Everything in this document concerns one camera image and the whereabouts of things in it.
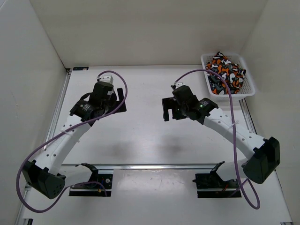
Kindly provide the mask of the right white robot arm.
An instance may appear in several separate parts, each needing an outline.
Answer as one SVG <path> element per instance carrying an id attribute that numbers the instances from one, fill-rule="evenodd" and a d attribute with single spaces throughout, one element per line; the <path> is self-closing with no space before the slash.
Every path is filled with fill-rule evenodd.
<path id="1" fill-rule="evenodd" d="M 198 100 L 191 89 L 182 85 L 177 87 L 173 96 L 162 99 L 163 118 L 181 120 L 189 118 L 216 131 L 229 142 L 235 144 L 245 156 L 234 162 L 220 162 L 204 179 L 205 188 L 222 187 L 239 173 L 243 179 L 262 184 L 280 164 L 279 141 L 259 136 L 240 124 L 233 123 L 216 103 L 208 98 Z"/>

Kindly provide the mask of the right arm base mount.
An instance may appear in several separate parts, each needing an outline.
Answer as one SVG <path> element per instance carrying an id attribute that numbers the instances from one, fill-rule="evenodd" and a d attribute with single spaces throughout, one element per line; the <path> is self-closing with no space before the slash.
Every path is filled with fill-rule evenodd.
<path id="1" fill-rule="evenodd" d="M 241 198 L 241 192 L 236 189 L 239 184 L 236 179 L 222 180 L 217 170 L 225 161 L 214 166 L 209 173 L 196 173 L 193 182 L 197 188 L 197 198 Z"/>

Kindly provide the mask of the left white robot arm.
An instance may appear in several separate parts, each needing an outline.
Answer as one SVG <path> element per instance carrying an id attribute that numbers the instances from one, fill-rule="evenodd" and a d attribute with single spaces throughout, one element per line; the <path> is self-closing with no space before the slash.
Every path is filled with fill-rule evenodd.
<path id="1" fill-rule="evenodd" d="M 17 175 L 23 175 L 28 185 L 49 199 L 78 183 L 89 188 L 96 186 L 98 170 L 95 166 L 81 163 L 73 171 L 64 172 L 61 165 L 97 120 L 127 110 L 125 97 L 122 88 L 114 88 L 112 77 L 98 78 L 93 91 L 84 94 L 71 108 L 61 133 L 42 146 L 43 152 L 34 159 L 28 156 Z"/>

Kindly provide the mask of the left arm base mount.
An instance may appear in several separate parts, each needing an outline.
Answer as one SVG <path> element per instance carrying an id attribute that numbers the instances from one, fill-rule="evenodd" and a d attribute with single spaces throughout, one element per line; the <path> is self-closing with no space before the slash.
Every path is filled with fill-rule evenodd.
<path id="1" fill-rule="evenodd" d="M 100 172 L 95 166 L 82 163 L 81 166 L 89 169 L 91 176 L 83 184 L 75 184 L 70 188 L 69 196 L 79 197 L 111 197 L 113 173 Z"/>

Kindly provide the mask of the orange camouflage shorts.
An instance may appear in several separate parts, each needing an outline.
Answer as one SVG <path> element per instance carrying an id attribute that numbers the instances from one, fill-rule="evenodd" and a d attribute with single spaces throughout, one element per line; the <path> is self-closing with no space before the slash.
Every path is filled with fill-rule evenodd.
<path id="1" fill-rule="evenodd" d="M 239 64 L 233 63 L 221 52 L 217 52 L 212 60 L 206 63 L 205 69 L 218 73 L 227 83 L 231 94 L 239 93 L 243 86 L 246 70 L 242 69 Z M 215 74 L 209 74 L 208 81 L 212 93 L 228 94 L 226 86 Z"/>

